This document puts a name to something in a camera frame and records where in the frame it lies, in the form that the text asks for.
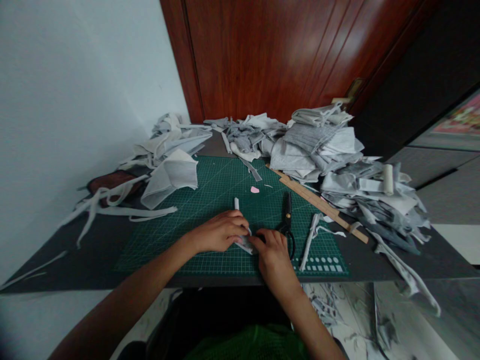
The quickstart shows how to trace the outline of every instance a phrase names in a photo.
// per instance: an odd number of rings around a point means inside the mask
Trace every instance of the rolled fabric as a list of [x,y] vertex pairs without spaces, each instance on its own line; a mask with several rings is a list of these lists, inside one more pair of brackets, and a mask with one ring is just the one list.
[[394,194],[394,167],[390,164],[383,165],[383,192],[387,196]]

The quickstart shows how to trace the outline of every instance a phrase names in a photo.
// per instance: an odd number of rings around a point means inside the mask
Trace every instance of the wooden door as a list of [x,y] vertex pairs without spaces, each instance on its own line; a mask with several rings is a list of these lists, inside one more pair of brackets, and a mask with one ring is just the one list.
[[296,109],[346,96],[355,79],[367,84],[422,3],[162,0],[162,8],[193,122],[267,112],[285,123]]

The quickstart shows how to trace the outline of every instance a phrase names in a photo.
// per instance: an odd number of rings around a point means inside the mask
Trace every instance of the black scissors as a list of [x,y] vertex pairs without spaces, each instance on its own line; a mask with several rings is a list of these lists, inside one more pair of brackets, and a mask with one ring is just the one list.
[[290,240],[291,242],[291,255],[290,260],[294,258],[295,255],[295,238],[292,233],[292,192],[288,192],[288,198],[286,200],[285,213],[283,214],[283,222],[280,224],[278,229],[283,235],[286,236],[287,244]]

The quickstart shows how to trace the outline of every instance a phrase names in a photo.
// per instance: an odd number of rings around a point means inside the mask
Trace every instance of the white fabric strip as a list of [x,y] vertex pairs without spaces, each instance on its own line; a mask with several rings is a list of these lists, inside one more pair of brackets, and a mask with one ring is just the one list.
[[50,261],[47,261],[46,263],[44,263],[43,265],[40,265],[36,268],[34,268],[33,270],[30,270],[30,271],[27,271],[26,273],[24,273],[23,275],[20,275],[19,277],[13,279],[12,281],[9,281],[7,283],[5,283],[4,285],[0,286],[0,291],[8,288],[9,286],[15,284],[15,283],[18,283],[20,280],[23,280],[25,279],[26,277],[28,277],[30,274],[33,274],[34,272],[36,272],[37,270],[40,270],[40,269],[43,269],[44,267],[50,265],[51,263],[57,261],[58,259],[60,258],[63,258],[65,255],[67,255],[68,251],[62,251],[60,254],[58,254],[57,256],[55,256],[52,260]]

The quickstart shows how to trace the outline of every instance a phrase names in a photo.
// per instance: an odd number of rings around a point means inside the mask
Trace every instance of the table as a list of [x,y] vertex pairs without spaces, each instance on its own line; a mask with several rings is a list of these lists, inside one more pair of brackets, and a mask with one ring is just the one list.
[[[199,155],[228,155],[220,137],[213,132]],[[87,214],[79,216],[60,228],[40,250],[38,250],[13,276],[12,279],[34,269],[52,259],[64,250],[69,254],[50,264],[45,275],[20,281],[3,293],[31,293],[65,290],[104,290],[118,286],[129,274],[112,271],[123,247],[130,239],[134,222],[126,217],[97,215],[90,231],[82,240],[82,248],[77,250],[76,240],[87,220]],[[336,223],[329,224],[333,231],[345,231]],[[421,246],[422,255],[417,256],[395,248],[394,251],[412,267],[424,280],[475,279],[479,277],[471,266],[437,231],[425,231],[431,240]],[[318,282],[377,282],[397,281],[402,278],[384,255],[374,253],[376,242],[370,239],[364,244],[356,237],[335,236],[335,239],[350,270],[350,277],[312,276],[302,278],[306,283]],[[168,287],[212,287],[212,286],[251,286],[260,285],[259,277],[189,277],[174,276]]]

